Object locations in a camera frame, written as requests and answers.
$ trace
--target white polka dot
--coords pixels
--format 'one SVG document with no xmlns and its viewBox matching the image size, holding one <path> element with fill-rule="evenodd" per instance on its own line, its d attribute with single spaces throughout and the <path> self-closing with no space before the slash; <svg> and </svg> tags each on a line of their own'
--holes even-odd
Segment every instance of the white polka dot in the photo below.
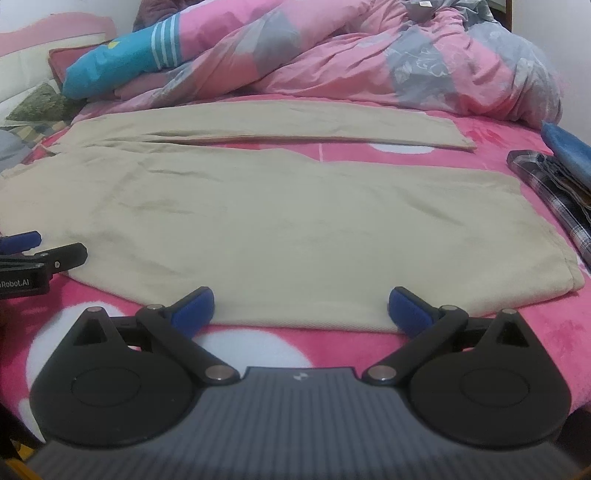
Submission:
<svg viewBox="0 0 591 480">
<path fill-rule="evenodd" d="M 381 152 L 402 153 L 408 155 L 417 155 L 421 153 L 431 153 L 435 150 L 433 147 L 426 147 L 424 145 L 392 145 L 386 143 L 370 143 L 370 147 L 380 150 Z"/>
<path fill-rule="evenodd" d="M 112 317 L 124 316 L 116 307 L 102 301 L 79 303 L 57 313 L 37 332 L 31 344 L 25 373 L 29 390 L 41 368 L 49 360 L 49 357 L 68 333 L 68 330 L 74 325 L 74 322 L 84 310 L 95 305 L 103 307 Z"/>
<path fill-rule="evenodd" d="M 195 342 L 244 375 L 247 367 L 310 368 L 297 348 L 277 335 L 261 330 L 227 330 L 207 333 Z"/>
<path fill-rule="evenodd" d="M 37 425 L 37 421 L 33 416 L 33 412 L 31 411 L 31 404 L 29 403 L 28 398 L 23 398 L 18 403 L 18 414 L 25 424 L 25 427 L 29 429 L 29 431 L 35 435 L 39 440 L 44 442 L 43 435 L 41 434 L 41 430 L 39 430 L 39 425 Z"/>
</svg>

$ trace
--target blue pillow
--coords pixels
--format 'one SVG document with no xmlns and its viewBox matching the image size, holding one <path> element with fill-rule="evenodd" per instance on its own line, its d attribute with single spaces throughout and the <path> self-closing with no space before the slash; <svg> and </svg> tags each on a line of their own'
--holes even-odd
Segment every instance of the blue pillow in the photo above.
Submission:
<svg viewBox="0 0 591 480">
<path fill-rule="evenodd" d="M 181 64 L 179 15 L 82 55 L 66 70 L 62 94 L 72 99 L 102 95 L 142 73 L 178 67 Z"/>
</svg>

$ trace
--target gray ribbed surface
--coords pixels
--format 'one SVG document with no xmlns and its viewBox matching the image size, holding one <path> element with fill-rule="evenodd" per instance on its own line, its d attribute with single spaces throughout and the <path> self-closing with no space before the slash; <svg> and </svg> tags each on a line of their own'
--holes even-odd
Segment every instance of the gray ribbed surface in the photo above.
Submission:
<svg viewBox="0 0 591 480">
<path fill-rule="evenodd" d="M 111 451 L 54 442 L 28 464 L 44 480 L 563 480 L 577 471 L 548 444 L 457 445 L 423 427 L 395 390 L 347 368 L 252 368 L 237 385 L 208 389 L 157 439 Z"/>
</svg>

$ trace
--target folded beige cloth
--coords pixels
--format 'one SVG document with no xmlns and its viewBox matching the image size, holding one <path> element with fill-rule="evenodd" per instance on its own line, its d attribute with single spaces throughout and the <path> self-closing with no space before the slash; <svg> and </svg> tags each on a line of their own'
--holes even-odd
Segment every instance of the folded beige cloth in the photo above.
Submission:
<svg viewBox="0 0 591 480">
<path fill-rule="evenodd" d="M 0 228 L 38 229 L 43 248 L 83 242 L 71 276 L 131 300 L 171 304 L 206 285 L 215 323 L 393 332 L 398 285 L 476 315 L 583 285 L 509 176 L 280 149 L 77 148 L 77 131 L 68 152 L 2 174 Z"/>
<path fill-rule="evenodd" d="M 204 143 L 220 140 L 363 140 L 473 150 L 455 124 L 421 112 L 351 103 L 256 100 L 117 113 L 72 126 L 58 148 L 113 140 Z"/>
</svg>

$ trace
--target blue cloth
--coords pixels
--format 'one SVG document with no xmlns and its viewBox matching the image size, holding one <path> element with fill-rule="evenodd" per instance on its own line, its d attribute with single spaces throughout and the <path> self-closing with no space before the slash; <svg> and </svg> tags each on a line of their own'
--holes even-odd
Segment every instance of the blue cloth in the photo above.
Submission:
<svg viewBox="0 0 591 480">
<path fill-rule="evenodd" d="M 63 95 L 72 99 L 102 95 L 142 73 L 180 65 L 179 15 L 116 38 L 82 55 L 66 70 Z"/>
<path fill-rule="evenodd" d="M 558 125 L 544 122 L 542 139 L 554 159 L 585 189 L 591 191 L 591 147 Z"/>
</svg>

